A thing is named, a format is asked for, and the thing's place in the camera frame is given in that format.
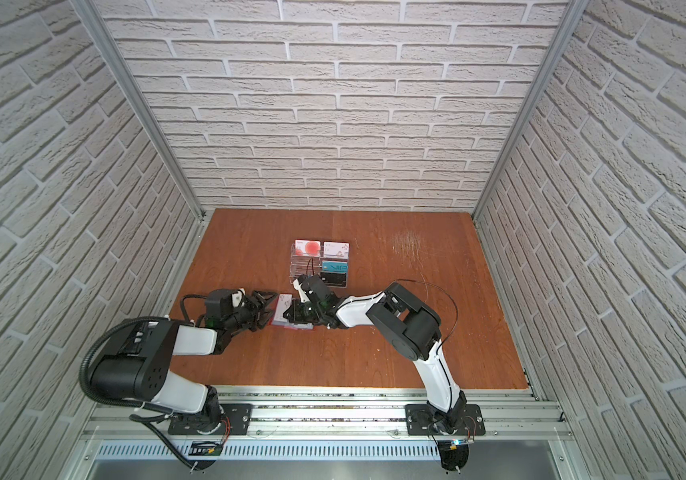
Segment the clear acrylic card organizer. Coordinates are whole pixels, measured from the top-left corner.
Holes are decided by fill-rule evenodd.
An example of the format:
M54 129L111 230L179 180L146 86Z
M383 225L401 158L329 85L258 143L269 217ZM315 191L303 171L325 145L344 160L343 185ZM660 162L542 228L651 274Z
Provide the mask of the clear acrylic card organizer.
M290 281L293 282L297 277L300 275L319 275L322 271L322 261L327 259L327 260L337 260L337 261L345 261L348 263L348 272L345 273L347 275L347 283L348 283L348 274L349 274L349 259L348 260L341 260L341 259L331 259L331 258L324 258L323 253L322 256L319 258L314 258L314 257L299 257L295 256L293 254L293 244L290 248Z

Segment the white blossom VIP card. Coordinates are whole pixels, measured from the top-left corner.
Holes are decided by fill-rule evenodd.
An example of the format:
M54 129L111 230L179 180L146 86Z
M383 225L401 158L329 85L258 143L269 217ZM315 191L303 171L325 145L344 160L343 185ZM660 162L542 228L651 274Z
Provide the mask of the white blossom VIP card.
M345 242L325 241L322 245L323 257L348 260L350 245Z

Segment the white pink circle card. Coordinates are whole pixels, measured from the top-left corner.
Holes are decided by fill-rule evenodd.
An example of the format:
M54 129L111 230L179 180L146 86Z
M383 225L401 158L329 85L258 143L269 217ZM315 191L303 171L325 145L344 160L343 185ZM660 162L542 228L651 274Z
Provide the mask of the white pink circle card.
M316 240L295 240L293 244L293 254L299 257L314 257L322 256L322 243Z

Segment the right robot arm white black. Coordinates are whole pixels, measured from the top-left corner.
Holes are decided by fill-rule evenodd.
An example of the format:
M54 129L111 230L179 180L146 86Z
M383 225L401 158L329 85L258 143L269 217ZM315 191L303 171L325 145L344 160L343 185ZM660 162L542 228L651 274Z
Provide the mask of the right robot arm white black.
M395 281L365 296L338 297L319 275L293 281L299 294L284 317L293 324L328 329L376 328L394 349L412 361L424 384L427 404L438 419L453 425L466 405L443 352L440 316L404 285Z

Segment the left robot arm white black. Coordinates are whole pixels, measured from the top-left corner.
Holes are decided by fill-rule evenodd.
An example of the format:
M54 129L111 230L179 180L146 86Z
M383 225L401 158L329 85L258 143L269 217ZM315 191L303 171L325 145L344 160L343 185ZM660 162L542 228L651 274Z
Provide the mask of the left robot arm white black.
M217 427L224 414L216 388L172 372L172 359L223 353L236 335L265 328L278 297L270 291L218 289L183 296L180 320L126 319L89 348L79 370L80 386L97 403L155 412L148 422L189 417Z

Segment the black VIP card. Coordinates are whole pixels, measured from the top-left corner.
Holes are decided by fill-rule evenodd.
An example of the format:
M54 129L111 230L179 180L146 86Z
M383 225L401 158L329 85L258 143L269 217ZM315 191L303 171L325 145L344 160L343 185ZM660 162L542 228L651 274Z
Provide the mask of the black VIP card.
M347 275L345 273L321 272L320 278L330 286L343 288L347 285Z

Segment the teal VIP card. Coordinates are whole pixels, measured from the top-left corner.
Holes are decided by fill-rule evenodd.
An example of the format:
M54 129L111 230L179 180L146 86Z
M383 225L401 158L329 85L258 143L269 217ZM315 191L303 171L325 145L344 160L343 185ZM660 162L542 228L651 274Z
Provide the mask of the teal VIP card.
M331 273L347 273L348 263L345 261L325 259L322 261L322 271Z

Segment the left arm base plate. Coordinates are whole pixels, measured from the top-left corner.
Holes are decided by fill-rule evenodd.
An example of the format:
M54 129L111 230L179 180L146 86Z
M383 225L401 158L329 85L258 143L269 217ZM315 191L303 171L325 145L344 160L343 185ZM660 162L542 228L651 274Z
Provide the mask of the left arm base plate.
M219 435L226 434L230 427L230 435L246 435L253 411L252 404L225 403L219 405L214 414L206 411L197 414L180 414L170 420L168 433L170 435Z

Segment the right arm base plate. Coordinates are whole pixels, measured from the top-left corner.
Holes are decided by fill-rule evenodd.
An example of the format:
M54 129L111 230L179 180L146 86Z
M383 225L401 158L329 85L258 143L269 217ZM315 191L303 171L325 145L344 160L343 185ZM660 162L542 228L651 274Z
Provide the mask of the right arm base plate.
M481 409L466 404L461 410L445 414L428 403L405 406L405 419L409 436L484 436L486 428Z

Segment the aluminium rail frame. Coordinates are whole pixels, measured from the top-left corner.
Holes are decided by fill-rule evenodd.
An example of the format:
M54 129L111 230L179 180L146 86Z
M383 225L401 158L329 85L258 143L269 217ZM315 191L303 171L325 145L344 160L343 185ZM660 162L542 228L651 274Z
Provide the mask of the aluminium rail frame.
M195 471L178 461L126 408L92 410L64 479L443 479L438 435L416 435L407 415L420 389L222 386L235 414L229 436ZM469 389L475 414L457 479L585 479L562 407L530 389Z

